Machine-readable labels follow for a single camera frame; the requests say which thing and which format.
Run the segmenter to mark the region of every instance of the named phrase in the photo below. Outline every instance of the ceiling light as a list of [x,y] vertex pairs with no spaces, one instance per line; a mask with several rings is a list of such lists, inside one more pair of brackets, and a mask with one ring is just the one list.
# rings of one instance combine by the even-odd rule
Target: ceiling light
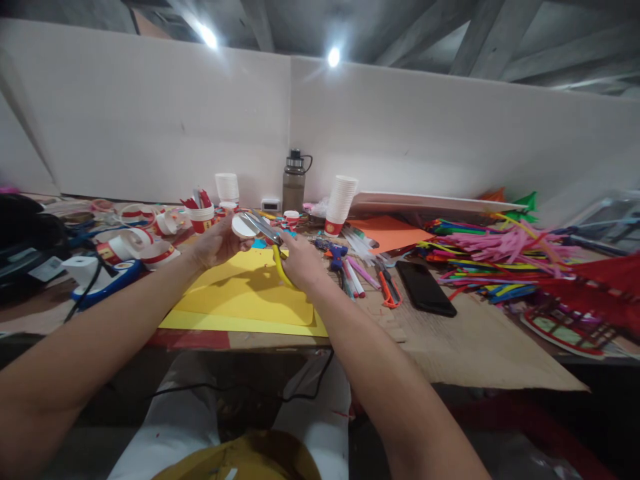
[[338,63],[340,63],[340,50],[336,47],[332,48],[329,52],[329,56],[327,57],[327,61],[331,68],[334,68]]
[[211,48],[218,48],[218,40],[209,27],[200,24],[200,36]]

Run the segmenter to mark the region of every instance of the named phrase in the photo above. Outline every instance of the yellow scissors handle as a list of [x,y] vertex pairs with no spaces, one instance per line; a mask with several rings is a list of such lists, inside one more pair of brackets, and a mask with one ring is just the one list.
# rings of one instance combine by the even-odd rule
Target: yellow scissors handle
[[291,280],[289,280],[288,276],[285,274],[285,270],[282,268],[282,260],[286,259],[287,256],[280,251],[278,245],[271,246],[273,250],[273,259],[275,260],[275,269],[278,270],[278,276],[280,276],[280,280],[282,280],[286,286],[297,290],[297,288],[292,284]]

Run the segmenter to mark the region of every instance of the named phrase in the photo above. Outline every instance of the smartphone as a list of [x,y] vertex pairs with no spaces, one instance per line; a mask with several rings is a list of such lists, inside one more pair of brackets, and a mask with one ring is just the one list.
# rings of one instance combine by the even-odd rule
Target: smartphone
[[395,264],[395,268],[416,309],[444,317],[455,317],[458,314],[426,266],[400,261]]

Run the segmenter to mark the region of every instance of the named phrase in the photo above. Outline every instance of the white pants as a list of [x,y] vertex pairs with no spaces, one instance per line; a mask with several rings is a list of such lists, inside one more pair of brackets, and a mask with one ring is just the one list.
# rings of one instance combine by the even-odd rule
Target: white pants
[[[314,356],[288,382],[284,398],[296,393],[313,395],[329,356]],[[197,353],[181,353],[158,390],[212,383]],[[349,477],[349,406],[351,390],[337,358],[325,373],[314,400],[283,403],[273,430],[288,432],[302,442],[324,480]],[[154,397],[140,430],[115,464],[109,480],[148,480],[198,450],[220,445],[215,392],[210,388],[170,392]]]

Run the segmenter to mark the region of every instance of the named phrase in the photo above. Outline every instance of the gray water bottle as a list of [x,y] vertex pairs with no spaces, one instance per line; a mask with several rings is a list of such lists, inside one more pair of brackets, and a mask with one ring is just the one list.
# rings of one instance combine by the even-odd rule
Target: gray water bottle
[[[309,158],[309,167],[305,170],[305,158]],[[292,149],[287,157],[285,172],[282,175],[282,211],[296,210],[302,213],[305,198],[305,174],[311,168],[313,157],[300,155],[300,150]]]

